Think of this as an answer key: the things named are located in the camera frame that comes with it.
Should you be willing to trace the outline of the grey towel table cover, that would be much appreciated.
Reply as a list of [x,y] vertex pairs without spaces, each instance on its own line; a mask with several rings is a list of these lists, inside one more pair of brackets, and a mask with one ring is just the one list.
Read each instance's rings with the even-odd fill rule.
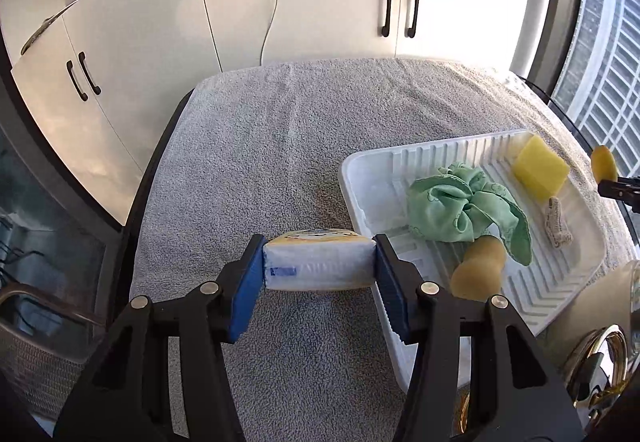
[[[604,236],[605,271],[634,258],[587,154],[515,74],[326,60],[227,72],[194,89],[153,178],[130,292],[180,297],[254,234],[349,228],[338,169],[352,153],[519,128],[570,164]],[[224,363],[250,441],[388,441],[405,402],[367,289],[263,293]]]

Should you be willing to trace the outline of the yellow rectangular sponge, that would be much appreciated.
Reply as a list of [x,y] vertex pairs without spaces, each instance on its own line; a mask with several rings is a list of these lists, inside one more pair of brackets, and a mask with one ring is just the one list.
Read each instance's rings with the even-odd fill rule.
[[570,166],[538,136],[531,136],[516,155],[514,176],[537,202],[555,197],[567,181]]

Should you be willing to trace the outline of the green cloth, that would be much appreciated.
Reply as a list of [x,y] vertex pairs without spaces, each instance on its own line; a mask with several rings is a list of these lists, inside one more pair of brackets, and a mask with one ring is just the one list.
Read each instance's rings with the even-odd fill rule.
[[407,191],[408,226],[422,239],[472,243],[496,227],[506,252],[522,266],[532,262],[526,214],[511,192],[480,167],[454,163],[418,179]]

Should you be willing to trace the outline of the yellow round sponge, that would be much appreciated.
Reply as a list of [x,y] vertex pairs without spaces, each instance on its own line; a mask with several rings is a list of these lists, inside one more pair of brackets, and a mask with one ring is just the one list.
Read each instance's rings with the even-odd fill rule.
[[605,145],[598,145],[592,150],[591,171],[597,183],[602,181],[616,182],[618,180],[615,158]]

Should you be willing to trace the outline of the white mug chrome lid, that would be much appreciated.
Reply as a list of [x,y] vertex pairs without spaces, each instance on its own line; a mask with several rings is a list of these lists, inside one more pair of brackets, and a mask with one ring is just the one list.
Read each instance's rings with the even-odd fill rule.
[[617,325],[632,360],[639,352],[639,261],[606,274],[586,286],[538,336],[542,351],[561,367],[592,331]]

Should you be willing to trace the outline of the amber glass tumbler green sleeve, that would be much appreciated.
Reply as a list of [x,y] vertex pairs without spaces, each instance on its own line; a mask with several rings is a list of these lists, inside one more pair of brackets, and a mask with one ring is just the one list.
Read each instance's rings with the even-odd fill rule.
[[563,366],[564,384],[574,407],[591,410],[614,401],[629,380],[630,361],[620,326],[612,324],[588,332]]

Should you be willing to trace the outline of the metal mesh chair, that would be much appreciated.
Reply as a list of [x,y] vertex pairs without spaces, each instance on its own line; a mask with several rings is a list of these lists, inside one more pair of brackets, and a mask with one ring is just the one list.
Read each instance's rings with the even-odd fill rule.
[[[104,318],[81,310],[32,285],[10,283],[1,288],[1,301],[25,298],[72,323],[102,331]],[[42,334],[29,334],[1,321],[1,373],[27,412],[55,422],[88,362],[93,346],[73,354],[52,347]]]

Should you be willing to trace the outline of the small white knotted toy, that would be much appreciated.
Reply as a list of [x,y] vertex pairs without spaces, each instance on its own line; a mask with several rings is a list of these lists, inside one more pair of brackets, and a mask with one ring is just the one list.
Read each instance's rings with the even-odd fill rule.
[[566,223],[562,204],[556,196],[551,196],[548,199],[546,213],[544,214],[544,231],[546,231],[550,243],[556,249],[573,243],[574,236]]

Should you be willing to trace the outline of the beige gourd makeup sponge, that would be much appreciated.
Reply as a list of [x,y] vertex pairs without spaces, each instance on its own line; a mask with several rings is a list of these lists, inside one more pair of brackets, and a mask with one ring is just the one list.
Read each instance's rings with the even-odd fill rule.
[[495,236],[480,236],[465,251],[463,261],[450,279],[452,295],[468,300],[486,301],[501,288],[506,265],[506,250]]

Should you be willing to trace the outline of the white cabinet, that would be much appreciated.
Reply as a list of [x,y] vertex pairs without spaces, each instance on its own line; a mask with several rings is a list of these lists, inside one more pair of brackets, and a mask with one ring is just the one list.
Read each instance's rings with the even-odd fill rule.
[[180,98],[269,63],[416,57],[508,68],[527,0],[1,0],[9,73],[73,178],[124,223]]

